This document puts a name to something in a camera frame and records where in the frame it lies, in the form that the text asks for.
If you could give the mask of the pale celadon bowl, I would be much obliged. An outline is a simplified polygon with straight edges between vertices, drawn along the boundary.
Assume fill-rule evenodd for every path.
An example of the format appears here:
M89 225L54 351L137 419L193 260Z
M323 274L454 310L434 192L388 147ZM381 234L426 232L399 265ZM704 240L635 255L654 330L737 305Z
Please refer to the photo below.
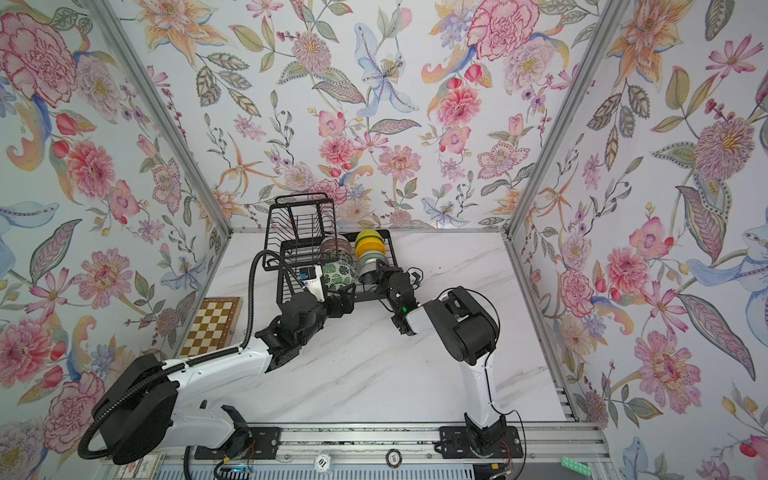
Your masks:
M384 265L389 264L389 260L385 254L380 253L378 251L369 251L367 253L364 253L358 259L357 265L359 267L364 267L367 264L372 264L373 266L375 266L378 262L383 263Z

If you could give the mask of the yellow bowl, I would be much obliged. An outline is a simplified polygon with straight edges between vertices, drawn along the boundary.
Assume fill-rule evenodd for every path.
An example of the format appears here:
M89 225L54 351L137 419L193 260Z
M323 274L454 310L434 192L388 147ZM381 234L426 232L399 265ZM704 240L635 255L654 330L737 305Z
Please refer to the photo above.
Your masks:
M361 258L365 254L376 252L382 255L386 254L386 246L384 240L376 236L368 236L361 238L355 243L355 255Z

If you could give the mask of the green leaf pattern bowl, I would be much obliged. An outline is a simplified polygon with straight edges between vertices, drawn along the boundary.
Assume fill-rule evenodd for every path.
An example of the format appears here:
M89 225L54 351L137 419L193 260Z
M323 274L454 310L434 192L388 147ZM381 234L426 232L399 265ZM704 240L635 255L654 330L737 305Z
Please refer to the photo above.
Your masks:
M356 283L354 267L344 260L325 263L322 278L329 291L338 292Z

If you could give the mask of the black wire dish rack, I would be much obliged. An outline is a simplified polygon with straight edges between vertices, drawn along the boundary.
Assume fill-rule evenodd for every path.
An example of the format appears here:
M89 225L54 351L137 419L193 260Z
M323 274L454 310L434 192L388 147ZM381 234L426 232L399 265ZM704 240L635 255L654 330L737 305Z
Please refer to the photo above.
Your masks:
M281 195L268 210L265 247L279 253L263 261L264 269L276 271L276 301L287 302L302 287L298 277L313 265L345 260L352 265L357 284L357 302L383 299L378 287L360 280L357 256L353 247L361 237L359 231L341 233L337 229L335 203L326 193Z

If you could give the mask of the pink striped bowl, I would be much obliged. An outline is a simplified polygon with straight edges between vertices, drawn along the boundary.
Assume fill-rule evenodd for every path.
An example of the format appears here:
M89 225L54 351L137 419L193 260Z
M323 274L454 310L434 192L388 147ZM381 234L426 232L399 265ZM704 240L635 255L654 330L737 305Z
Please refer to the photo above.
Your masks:
M328 235L324 237L320 243L320 252L322 254L329 255L332 251L335 251L335 250L344 250L354 255L353 245L343 235L341 236Z

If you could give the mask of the dark blue grey bowl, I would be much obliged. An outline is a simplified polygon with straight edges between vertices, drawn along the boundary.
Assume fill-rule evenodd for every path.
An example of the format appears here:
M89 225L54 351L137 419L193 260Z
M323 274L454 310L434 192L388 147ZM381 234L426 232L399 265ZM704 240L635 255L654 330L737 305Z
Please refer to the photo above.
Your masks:
M387 268L383 262L368 262L358 266L357 280L362 285L376 285L380 273Z

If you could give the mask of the lime green bowl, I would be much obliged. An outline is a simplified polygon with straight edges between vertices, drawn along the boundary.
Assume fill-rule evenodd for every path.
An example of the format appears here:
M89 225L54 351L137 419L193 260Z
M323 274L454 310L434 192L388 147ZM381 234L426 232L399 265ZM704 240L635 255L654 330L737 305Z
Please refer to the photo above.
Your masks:
M359 232L356 236L356 241L361 241L366 238L377 238L379 240L383 239L382 235L377 230L369 229Z

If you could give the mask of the black white patterned bowl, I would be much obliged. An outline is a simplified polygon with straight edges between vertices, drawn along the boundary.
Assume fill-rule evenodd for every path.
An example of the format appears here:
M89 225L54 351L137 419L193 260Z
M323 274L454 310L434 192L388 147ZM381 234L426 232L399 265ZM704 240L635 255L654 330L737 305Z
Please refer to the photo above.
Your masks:
M344 250L332 251L329 254L329 258L332 262L341 261L349 264L350 266L353 266L355 264L354 256Z

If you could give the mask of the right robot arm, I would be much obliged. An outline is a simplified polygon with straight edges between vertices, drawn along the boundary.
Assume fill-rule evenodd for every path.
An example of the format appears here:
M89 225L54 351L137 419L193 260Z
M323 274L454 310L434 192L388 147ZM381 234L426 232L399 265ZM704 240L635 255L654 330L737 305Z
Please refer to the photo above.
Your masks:
M435 332L450 357L460 364L467 400L466 442L476 455L490 456L507 428L506 415L494 405L491 385L491 357L500 337L498 321L461 286L419 303L410 275L401 268L382 267L375 278L376 292L388 303L399 333Z

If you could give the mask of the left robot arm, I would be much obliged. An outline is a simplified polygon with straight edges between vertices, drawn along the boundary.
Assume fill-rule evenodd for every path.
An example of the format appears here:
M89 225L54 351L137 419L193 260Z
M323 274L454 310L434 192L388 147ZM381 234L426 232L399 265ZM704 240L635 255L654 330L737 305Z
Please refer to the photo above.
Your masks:
M251 428L235 406L215 395L292 361L327 319L353 311L354 297L353 287L330 292L323 301L302 291L240 345L164 362L139 358L93 408L93 422L78 444L79 457L125 465L171 447L240 456L254 443Z

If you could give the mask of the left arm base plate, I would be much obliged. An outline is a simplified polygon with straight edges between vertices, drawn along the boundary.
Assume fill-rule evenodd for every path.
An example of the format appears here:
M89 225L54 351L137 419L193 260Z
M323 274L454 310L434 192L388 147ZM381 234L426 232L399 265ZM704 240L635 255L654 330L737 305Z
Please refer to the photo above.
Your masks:
M233 437L217 449L197 447L195 460L275 460L280 445L279 427L250 427L236 430Z

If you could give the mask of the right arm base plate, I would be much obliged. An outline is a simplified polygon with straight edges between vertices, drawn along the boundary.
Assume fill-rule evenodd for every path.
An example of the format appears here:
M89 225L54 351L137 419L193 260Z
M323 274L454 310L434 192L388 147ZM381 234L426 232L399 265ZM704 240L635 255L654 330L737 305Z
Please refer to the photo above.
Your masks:
M443 459L522 459L524 442L518 429L492 428L491 433L472 432L467 426L441 426L434 451Z

